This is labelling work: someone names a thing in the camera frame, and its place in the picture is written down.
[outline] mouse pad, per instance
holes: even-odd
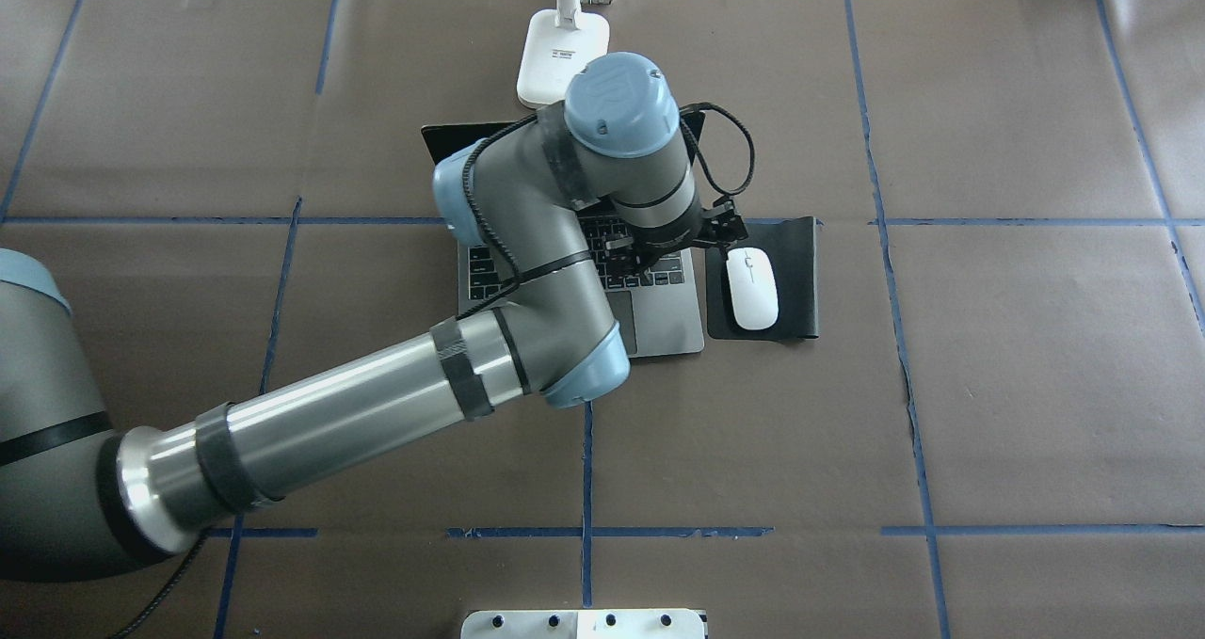
[[[750,238],[735,246],[760,248],[770,258],[778,291],[778,321],[763,330],[736,324],[728,292],[728,272],[719,251],[707,262],[707,335],[717,340],[800,340],[819,338],[816,292],[816,218],[775,224],[750,223]]]

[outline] laptop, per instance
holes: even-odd
[[[695,137],[703,131],[703,112],[687,115],[687,125]],[[422,128],[427,150],[436,164],[457,151],[488,137],[509,125],[502,123],[439,124]],[[609,276],[604,241],[609,235],[625,234],[627,223],[604,200],[577,215],[586,244],[594,256],[599,285],[606,292],[611,311],[619,322],[619,335],[629,357],[686,354],[703,350],[703,320],[694,264],[689,248],[662,257],[645,274]],[[489,251],[481,246],[458,244],[457,307],[464,312],[498,292],[500,281]]]

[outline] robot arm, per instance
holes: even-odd
[[[515,265],[504,304],[167,432],[112,430],[66,301],[42,266],[0,251],[0,576],[141,568],[225,516],[509,399],[540,392],[565,408],[615,389],[628,357],[576,211],[609,198],[636,259],[715,230],[678,119],[651,61],[595,60],[564,104],[436,168],[453,234],[486,233]]]

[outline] white mouse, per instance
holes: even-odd
[[[728,289],[733,315],[745,330],[762,330],[778,321],[778,287],[770,258],[760,248],[728,252]]]

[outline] light blue cap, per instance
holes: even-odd
[[[678,128],[678,109],[652,60],[607,53],[569,82],[565,123],[594,152],[631,159],[665,147]]]
[[[619,322],[615,322],[606,338],[581,363],[543,391],[543,398],[557,409],[577,406],[623,385],[630,370],[631,362],[619,335]]]
[[[49,270],[24,253],[0,248],[0,282],[23,286],[48,295],[63,305],[69,315],[71,313],[71,305],[67,305],[66,298],[59,293],[59,287],[54,286],[54,277]]]
[[[465,246],[484,246],[481,240],[481,229],[477,228],[477,218],[472,216],[472,209],[464,198],[464,164],[469,160],[469,154],[481,141],[474,142],[464,150],[457,151],[451,157],[445,158],[435,165],[431,174],[431,190],[435,192],[435,206],[439,207],[443,222],[452,230],[452,236]],[[472,170],[469,172],[469,184],[472,184]]]

